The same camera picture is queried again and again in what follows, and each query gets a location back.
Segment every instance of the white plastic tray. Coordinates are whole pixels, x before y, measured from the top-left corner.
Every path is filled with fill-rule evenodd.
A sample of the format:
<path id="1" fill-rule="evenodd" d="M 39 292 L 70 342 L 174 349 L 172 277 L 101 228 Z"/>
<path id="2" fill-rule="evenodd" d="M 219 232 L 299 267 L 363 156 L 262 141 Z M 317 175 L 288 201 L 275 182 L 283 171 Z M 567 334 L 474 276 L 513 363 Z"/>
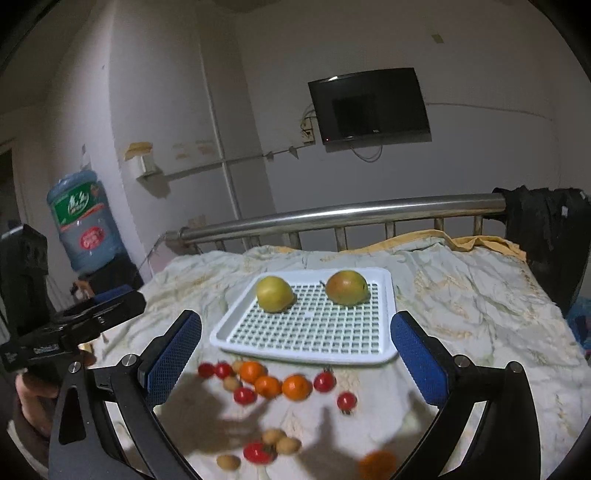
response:
<path id="1" fill-rule="evenodd" d="M 245 356 L 318 364 L 380 364 L 397 350 L 389 324 L 396 313 L 392 276 L 384 268 L 354 268 L 365 277 L 370 299 L 355 307 L 334 304 L 320 282 L 342 269 L 268 272 L 255 278 L 216 326 L 210 343 Z M 256 283 L 276 275 L 291 285 L 296 303 L 265 313 Z"/>

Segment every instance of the blue water jug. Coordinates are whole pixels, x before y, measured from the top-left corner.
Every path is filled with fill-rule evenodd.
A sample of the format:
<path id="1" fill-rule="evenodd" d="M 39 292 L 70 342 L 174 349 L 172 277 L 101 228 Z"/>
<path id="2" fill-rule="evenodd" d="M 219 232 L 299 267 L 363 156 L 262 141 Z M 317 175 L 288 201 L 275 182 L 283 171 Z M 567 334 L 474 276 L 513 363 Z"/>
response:
<path id="1" fill-rule="evenodd" d="M 78 274 L 95 272 L 116 255 L 126 254 L 105 189 L 92 170 L 62 178 L 47 194 L 47 204 Z"/>

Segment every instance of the tv screen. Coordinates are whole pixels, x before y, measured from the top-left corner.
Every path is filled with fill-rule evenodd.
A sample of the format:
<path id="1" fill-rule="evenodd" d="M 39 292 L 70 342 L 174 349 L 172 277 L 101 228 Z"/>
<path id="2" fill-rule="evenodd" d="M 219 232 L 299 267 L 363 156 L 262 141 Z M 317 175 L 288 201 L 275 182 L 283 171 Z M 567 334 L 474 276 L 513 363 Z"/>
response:
<path id="1" fill-rule="evenodd" d="M 338 75 L 308 86 L 324 144 L 430 133 L 413 68 Z"/>

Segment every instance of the orange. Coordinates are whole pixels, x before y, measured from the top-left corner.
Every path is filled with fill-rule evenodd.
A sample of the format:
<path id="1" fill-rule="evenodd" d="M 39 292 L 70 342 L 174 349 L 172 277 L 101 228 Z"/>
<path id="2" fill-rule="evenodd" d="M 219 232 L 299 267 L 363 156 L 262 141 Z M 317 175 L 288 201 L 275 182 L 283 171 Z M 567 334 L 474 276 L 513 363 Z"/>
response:
<path id="1" fill-rule="evenodd" d="M 268 400 L 281 395 L 281 382 L 275 377 L 263 375 L 256 379 L 255 392 Z"/>
<path id="2" fill-rule="evenodd" d="M 396 471 L 396 457 L 390 452 L 371 452 L 359 461 L 363 480 L 389 480 Z"/>
<path id="3" fill-rule="evenodd" d="M 283 394 L 293 401 L 302 401 L 312 392 L 312 384 L 302 375 L 292 375 L 283 381 Z"/>
<path id="4" fill-rule="evenodd" d="M 240 367 L 240 379 L 254 385 L 256 379 L 267 374 L 267 369 L 259 362 L 244 362 Z"/>

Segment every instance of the human hand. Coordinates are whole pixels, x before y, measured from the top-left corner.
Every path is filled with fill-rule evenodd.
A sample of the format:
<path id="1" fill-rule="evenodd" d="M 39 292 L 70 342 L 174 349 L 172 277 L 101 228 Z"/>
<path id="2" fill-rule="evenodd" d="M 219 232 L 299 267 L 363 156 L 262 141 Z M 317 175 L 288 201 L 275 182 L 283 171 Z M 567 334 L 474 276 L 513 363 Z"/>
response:
<path id="1" fill-rule="evenodd" d="M 96 362 L 95 356 L 91 353 L 82 351 L 81 356 L 85 367 L 89 367 Z M 15 387 L 21 401 L 22 416 L 41 435 L 49 437 L 53 419 L 45 408 L 43 399 L 57 398 L 60 387 L 50 384 L 29 372 L 17 376 Z"/>

